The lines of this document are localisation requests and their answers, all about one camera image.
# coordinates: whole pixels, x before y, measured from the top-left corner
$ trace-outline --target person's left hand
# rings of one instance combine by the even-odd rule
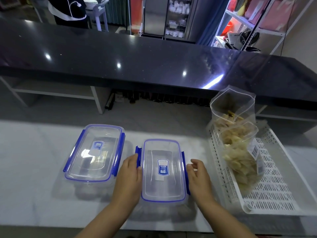
[[[138,154],[123,161],[118,172],[111,204],[129,216],[137,205],[142,191],[142,168],[137,168]]]

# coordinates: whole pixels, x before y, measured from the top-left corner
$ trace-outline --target clear ziplock bag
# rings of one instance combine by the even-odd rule
[[[211,100],[212,121],[222,143],[221,154],[233,170],[240,192],[248,195],[265,166],[256,141],[255,94],[228,86]]]

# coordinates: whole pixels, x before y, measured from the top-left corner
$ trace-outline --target forearm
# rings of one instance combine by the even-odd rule
[[[216,201],[198,205],[218,238],[255,238],[256,236]]]
[[[112,238],[129,214],[110,203],[75,238]]]

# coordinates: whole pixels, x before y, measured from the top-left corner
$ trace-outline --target container lid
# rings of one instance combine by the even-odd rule
[[[69,180],[100,182],[117,176],[124,129],[119,126],[90,124],[81,132],[64,168]]]
[[[143,168],[141,197],[149,202],[181,202],[188,190],[184,152],[175,140],[145,140],[140,165]]]

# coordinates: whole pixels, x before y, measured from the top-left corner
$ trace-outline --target black countertop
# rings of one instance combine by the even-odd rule
[[[261,104],[317,109],[317,74],[293,58],[0,18],[0,75],[194,97],[227,85]]]

